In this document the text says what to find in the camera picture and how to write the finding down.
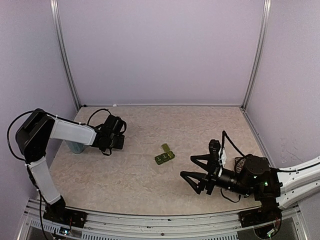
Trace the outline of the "black floral square plate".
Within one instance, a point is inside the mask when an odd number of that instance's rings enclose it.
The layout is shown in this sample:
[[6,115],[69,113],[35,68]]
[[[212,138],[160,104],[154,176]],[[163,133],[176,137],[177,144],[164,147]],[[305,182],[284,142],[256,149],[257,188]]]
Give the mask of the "black floral square plate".
[[248,158],[248,155],[234,158],[234,172],[236,174],[239,174],[242,171],[247,158]]

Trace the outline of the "aluminium frame post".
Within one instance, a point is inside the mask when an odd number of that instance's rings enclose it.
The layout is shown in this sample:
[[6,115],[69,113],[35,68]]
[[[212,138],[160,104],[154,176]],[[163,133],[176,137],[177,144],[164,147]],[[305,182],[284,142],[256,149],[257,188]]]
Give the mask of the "aluminium frame post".
[[70,63],[69,63],[69,59],[68,59],[68,54],[67,54],[67,50],[66,50],[64,36],[63,36],[63,29],[62,29],[62,23],[61,23],[61,18],[60,18],[58,1],[57,0],[50,0],[50,8],[51,8],[51,14],[52,14],[55,32],[56,32],[56,36],[57,36],[59,52],[60,52],[64,72],[65,72],[66,79],[67,79],[67,85],[69,87],[69,90],[71,93],[71,98],[73,100],[75,109],[77,111],[79,111],[81,108],[81,101],[80,101],[80,98],[78,95],[78,91],[76,89],[76,85],[75,85],[75,82],[73,79],[73,75],[71,72],[71,67],[70,67]]
[[244,112],[247,111],[247,108],[249,106],[249,102],[253,93],[254,85],[256,82],[257,74],[259,71],[259,65],[261,61],[261,57],[263,54],[263,48],[265,43],[265,37],[267,34],[268,29],[268,23],[270,18],[270,12],[271,12],[271,0],[265,0],[263,2],[263,11],[262,11],[262,18],[260,23],[260,30],[258,35],[258,42],[256,46],[256,51],[253,59],[253,65],[249,76],[249,82],[245,91],[244,99],[241,105],[241,108]]

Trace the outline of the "green weekly pill organizer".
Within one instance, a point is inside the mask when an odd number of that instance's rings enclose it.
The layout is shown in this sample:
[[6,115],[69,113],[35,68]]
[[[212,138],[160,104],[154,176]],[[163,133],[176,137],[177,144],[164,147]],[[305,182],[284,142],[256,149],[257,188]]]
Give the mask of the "green weekly pill organizer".
[[171,148],[167,143],[161,145],[163,153],[154,157],[155,162],[158,165],[168,162],[175,158],[175,154],[172,152]]

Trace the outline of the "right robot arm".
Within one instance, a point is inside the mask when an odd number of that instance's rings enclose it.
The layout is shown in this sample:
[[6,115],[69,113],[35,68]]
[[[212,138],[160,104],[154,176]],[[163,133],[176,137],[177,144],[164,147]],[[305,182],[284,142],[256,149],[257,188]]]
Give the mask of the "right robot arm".
[[181,171],[180,176],[200,194],[211,195],[214,188],[237,193],[244,197],[254,196],[261,203],[256,218],[266,222],[276,211],[286,209],[320,190],[320,159],[287,167],[273,168],[268,159],[248,154],[240,158],[240,172],[220,165],[210,154],[191,156],[191,161],[205,170],[204,173]]

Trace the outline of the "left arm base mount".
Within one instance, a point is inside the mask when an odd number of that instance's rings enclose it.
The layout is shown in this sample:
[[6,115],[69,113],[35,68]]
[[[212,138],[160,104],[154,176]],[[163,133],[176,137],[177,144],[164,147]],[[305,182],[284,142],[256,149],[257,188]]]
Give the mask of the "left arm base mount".
[[46,209],[43,218],[54,223],[68,225],[83,229],[87,220],[87,213],[84,211],[63,208],[63,209]]

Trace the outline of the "left aluminium frame post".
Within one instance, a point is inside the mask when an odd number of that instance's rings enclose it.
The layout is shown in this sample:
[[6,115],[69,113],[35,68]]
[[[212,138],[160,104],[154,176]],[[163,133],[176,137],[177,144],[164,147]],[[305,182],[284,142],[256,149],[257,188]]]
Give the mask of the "left aluminium frame post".
[[61,18],[60,18],[58,1],[57,0],[50,0],[50,8],[51,8],[51,14],[52,14],[55,32],[56,32],[56,36],[57,36],[59,52],[60,52],[64,72],[65,72],[66,79],[67,79],[67,85],[69,87],[69,90],[71,93],[71,98],[73,100],[75,109],[77,111],[79,111],[81,108],[81,101],[80,101],[80,98],[78,95],[78,91],[76,89],[76,85],[75,85],[75,82],[73,79],[73,75],[71,72],[71,67],[70,67],[70,63],[69,63],[69,59],[68,59],[68,54],[67,54],[67,50],[66,50],[64,36],[63,36],[63,29],[62,29],[62,23],[61,23]]

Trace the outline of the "right aluminium frame post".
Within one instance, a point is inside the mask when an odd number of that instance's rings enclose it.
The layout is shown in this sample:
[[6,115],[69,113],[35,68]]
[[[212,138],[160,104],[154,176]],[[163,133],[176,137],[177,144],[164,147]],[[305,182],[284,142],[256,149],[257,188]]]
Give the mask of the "right aluminium frame post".
[[270,18],[270,12],[271,12],[271,0],[265,0],[263,2],[263,11],[262,11],[262,18],[260,23],[260,30],[258,35],[258,42],[256,46],[256,51],[253,59],[253,65],[249,76],[249,82],[245,91],[244,99],[241,105],[241,108],[244,112],[247,111],[247,108],[249,106],[249,102],[253,93],[254,85],[256,82],[257,74],[259,71],[259,65],[261,61],[261,57],[263,54],[263,48],[265,43],[265,37],[267,34],[268,29],[268,23]]

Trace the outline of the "light blue mug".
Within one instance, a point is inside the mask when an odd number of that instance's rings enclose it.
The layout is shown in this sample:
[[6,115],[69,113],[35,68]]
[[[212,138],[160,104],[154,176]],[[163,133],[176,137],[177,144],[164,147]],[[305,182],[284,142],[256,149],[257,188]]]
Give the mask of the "light blue mug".
[[78,143],[78,142],[73,142],[73,141],[65,141],[68,148],[74,153],[74,154],[81,154],[86,146],[83,145],[82,143]]

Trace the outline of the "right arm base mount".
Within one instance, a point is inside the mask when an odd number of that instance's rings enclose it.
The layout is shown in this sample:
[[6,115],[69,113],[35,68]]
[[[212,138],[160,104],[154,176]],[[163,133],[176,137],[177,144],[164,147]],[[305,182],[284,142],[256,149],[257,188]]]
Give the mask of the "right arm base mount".
[[282,217],[282,210],[278,207],[258,207],[238,213],[242,228],[261,225],[275,221]]

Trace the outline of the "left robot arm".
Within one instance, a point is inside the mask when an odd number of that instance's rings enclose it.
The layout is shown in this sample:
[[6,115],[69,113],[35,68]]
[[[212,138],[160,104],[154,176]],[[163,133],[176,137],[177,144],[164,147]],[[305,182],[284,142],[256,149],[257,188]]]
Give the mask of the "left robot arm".
[[70,211],[57,190],[47,164],[50,140],[60,140],[85,147],[97,148],[105,156],[112,150],[121,150],[125,141],[127,123],[119,116],[109,114],[105,122],[92,126],[50,114],[41,108],[28,111],[29,115],[15,134],[15,141],[24,157],[32,184],[46,204],[46,211],[63,223]]

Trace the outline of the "front aluminium rail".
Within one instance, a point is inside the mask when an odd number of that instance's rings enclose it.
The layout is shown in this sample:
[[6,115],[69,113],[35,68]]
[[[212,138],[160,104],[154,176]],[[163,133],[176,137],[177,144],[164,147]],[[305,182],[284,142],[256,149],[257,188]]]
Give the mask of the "front aluminium rail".
[[242,226],[236,211],[143,216],[88,211],[83,227],[40,219],[36,202],[24,212],[18,240],[306,240],[297,208],[282,213],[282,219]]

